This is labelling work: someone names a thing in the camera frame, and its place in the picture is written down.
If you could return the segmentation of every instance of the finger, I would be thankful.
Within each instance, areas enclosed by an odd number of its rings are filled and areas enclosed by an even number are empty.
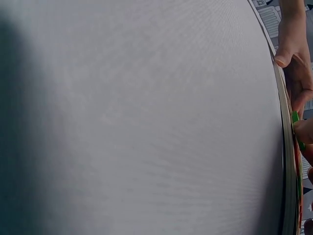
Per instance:
[[[287,43],[282,43],[279,45],[277,53],[275,55],[275,62],[282,68],[287,67],[293,55],[293,51],[291,47],[287,45]]]
[[[304,223],[304,235],[313,235],[313,220],[308,219]]]
[[[313,184],[313,168],[308,170],[308,179],[310,180],[311,184]]]
[[[301,151],[303,157],[308,161],[310,165],[313,166],[313,144],[307,144],[305,150]]]
[[[293,129],[298,140],[305,144],[313,143],[313,118],[295,122]]]
[[[312,99],[313,91],[311,90],[303,90],[297,97],[295,101],[292,102],[292,110],[296,110],[297,112],[300,112],[301,109],[304,109],[304,105],[306,102],[308,102],[310,99]]]
[[[303,119],[303,113],[304,113],[304,106],[302,106],[302,108],[301,108],[301,109],[299,110],[299,112],[298,112],[298,115],[299,115],[300,120]]]

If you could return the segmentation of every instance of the hand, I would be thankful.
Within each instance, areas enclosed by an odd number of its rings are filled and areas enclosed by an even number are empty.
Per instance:
[[[304,105],[313,98],[311,59],[305,14],[284,16],[279,24],[276,63],[284,68],[291,106],[303,118]]]

